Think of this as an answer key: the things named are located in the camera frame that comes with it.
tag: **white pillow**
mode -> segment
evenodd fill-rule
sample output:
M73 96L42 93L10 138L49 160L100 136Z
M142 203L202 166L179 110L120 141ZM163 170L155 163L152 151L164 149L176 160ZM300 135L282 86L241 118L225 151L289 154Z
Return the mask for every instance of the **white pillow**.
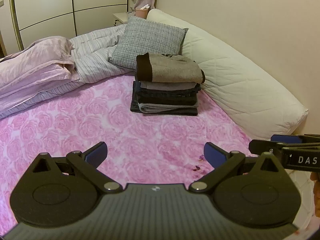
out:
M182 55L198 63L204 91L251 138L291 134L306 118L308 109L283 85L228 44L158 9L147 20L189 28Z

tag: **pink blanket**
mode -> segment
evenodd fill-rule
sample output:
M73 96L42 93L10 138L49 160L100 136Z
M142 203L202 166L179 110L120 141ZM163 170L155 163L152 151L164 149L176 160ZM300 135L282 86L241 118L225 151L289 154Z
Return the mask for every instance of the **pink blanket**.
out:
M78 80L72 49L68 39L54 36L0 59L0 114L41 91Z
M16 223L10 193L40 152L65 156L99 141L108 158L99 170L126 183L184 183L212 171L202 157L211 141L250 155L250 138L203 91L198 116L130 112L132 76L88 84L0 120L0 235Z

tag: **folded gray shirt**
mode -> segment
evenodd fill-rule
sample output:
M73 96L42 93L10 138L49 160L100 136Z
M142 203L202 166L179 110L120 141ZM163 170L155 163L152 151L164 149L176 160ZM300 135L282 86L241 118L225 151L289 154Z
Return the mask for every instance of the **folded gray shirt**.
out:
M195 82L162 83L141 81L141 88L150 90L175 91L192 89L197 85Z

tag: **screw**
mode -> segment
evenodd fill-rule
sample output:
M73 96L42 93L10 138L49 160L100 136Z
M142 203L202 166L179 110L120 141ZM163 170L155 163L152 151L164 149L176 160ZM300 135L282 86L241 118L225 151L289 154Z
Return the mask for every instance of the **screw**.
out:
M151 189L152 189L153 191L159 191L159 190L161 190L161 188L158 187L158 186L154 186L154 187L152 187Z
M204 190L208 187L208 185L204 182L197 181L191 184L191 187L195 190Z
M107 182L103 185L105 189L107 190L116 190L120 187L120 184L117 182Z

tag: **nightstand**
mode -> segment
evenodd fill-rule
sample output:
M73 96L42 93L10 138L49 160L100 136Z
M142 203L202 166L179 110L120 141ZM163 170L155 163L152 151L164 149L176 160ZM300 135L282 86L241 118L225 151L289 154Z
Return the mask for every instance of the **nightstand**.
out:
M129 18L129 13L114 13L113 16L116 18L115 20L115 26L120 25L120 24L127 24L128 23L128 18Z

